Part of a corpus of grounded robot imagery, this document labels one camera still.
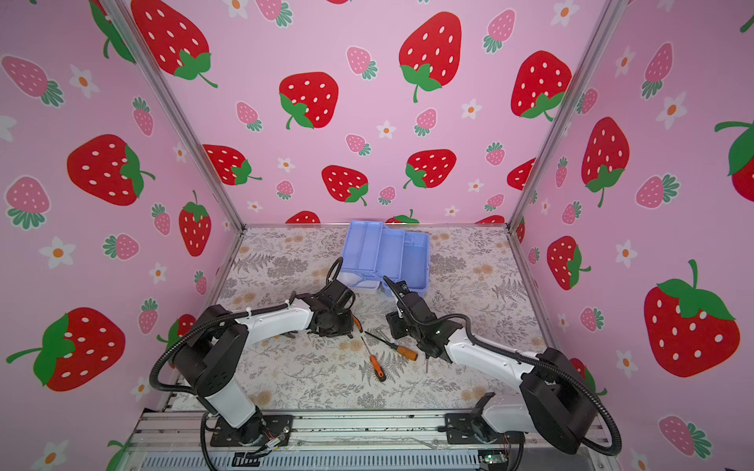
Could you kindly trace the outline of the orange handled pliers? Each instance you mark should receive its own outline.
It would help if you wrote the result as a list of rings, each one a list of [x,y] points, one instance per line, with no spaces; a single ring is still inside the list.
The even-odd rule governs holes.
[[[357,331],[359,331],[359,333],[363,333],[363,327],[362,327],[361,321],[357,319],[357,316],[353,315],[351,316],[351,319],[353,319],[353,325],[355,325],[355,327],[357,328]]]

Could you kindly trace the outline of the orange screwdriver short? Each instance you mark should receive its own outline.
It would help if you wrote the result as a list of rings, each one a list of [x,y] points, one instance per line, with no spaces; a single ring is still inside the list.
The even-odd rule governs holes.
[[[384,343],[387,347],[390,347],[393,351],[396,351],[400,356],[410,360],[410,361],[417,361],[418,354],[413,351],[412,349],[408,349],[407,347],[403,347],[402,345],[398,345],[397,343],[392,343],[391,341],[385,340],[373,333],[365,332],[369,337],[372,337],[373,339],[376,339],[377,341],[380,341],[380,343]]]

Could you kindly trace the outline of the orange screwdriver long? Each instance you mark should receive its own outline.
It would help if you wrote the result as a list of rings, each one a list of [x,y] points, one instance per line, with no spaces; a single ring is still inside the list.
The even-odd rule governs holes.
[[[364,344],[364,347],[365,347],[366,352],[368,354],[369,361],[370,361],[370,364],[371,364],[371,366],[373,368],[373,371],[374,371],[374,374],[375,374],[376,378],[378,379],[379,382],[384,383],[387,380],[386,373],[384,372],[384,370],[383,370],[381,364],[379,363],[377,357],[374,354],[372,354],[371,351],[369,350],[369,347],[368,347],[366,341],[362,341],[362,343]]]

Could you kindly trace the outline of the white lid blue tool box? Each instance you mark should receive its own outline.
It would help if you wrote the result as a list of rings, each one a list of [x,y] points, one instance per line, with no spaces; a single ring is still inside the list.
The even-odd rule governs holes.
[[[338,280],[358,294],[385,292],[386,277],[404,282],[424,296],[429,289],[430,238],[422,232],[388,228],[385,224],[352,221],[342,250]]]

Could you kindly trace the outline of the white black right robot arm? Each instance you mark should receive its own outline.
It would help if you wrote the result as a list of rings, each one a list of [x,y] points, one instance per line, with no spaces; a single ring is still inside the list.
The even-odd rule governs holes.
[[[436,316],[425,300],[404,282],[385,281],[397,301],[387,315],[392,335],[409,336],[428,358],[473,368],[517,388],[523,403],[504,405],[492,392],[468,412],[448,413],[441,430],[451,445],[515,445],[507,458],[516,470],[525,436],[537,433],[551,447],[574,455],[580,447],[617,456],[622,451],[618,425],[569,359],[557,349],[542,353],[514,351],[477,337],[469,316]]]

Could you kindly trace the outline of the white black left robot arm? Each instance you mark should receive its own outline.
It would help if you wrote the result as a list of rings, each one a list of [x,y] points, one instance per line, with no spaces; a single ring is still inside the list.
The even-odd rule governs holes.
[[[314,294],[293,292],[283,303],[231,312],[212,305],[178,341],[170,343],[149,374],[154,390],[190,394],[205,408],[200,419],[200,451],[208,469],[212,461],[206,434],[227,431],[241,445],[255,445],[252,459],[269,455],[286,439],[290,428],[275,437],[259,407],[236,379],[247,347],[276,336],[305,331],[320,338],[351,337],[355,329],[355,294],[338,280],[344,259],[330,267],[323,288]],[[217,418],[213,429],[210,416]]]

